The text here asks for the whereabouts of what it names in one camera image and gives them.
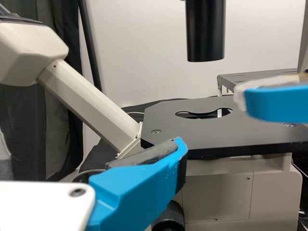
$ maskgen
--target microscope arm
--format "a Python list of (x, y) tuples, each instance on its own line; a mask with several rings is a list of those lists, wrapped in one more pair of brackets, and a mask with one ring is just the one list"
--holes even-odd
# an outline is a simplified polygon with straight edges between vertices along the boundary
[(118, 152), (139, 137), (140, 125), (64, 60), (52, 62), (37, 81)]
[(68, 47), (41, 22), (0, 16), (0, 83), (39, 82), (119, 153), (137, 143), (141, 126), (63, 59)]

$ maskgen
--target screw hole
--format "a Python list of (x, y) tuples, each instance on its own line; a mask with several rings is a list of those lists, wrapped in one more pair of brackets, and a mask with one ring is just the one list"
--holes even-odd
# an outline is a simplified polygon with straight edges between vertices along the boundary
[(284, 126), (288, 128), (293, 128), (293, 127), (296, 127), (296, 124), (285, 123)]
[(74, 189), (74, 190), (72, 190), (72, 192), (69, 195), (71, 197), (79, 197), (79, 196), (82, 196), (85, 193), (86, 193), (86, 190), (84, 190), (84, 189)]
[(155, 129), (155, 130), (151, 131), (151, 133), (153, 133), (153, 134), (159, 134), (159, 133), (161, 133), (161, 132), (162, 132), (162, 131), (159, 130), (159, 129)]

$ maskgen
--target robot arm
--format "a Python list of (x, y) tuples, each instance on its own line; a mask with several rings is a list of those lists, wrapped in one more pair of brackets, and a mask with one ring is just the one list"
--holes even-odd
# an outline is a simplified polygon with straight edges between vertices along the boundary
[(249, 81), (234, 89), (234, 101), (254, 118), (271, 122), (308, 123), (308, 2), (296, 75)]

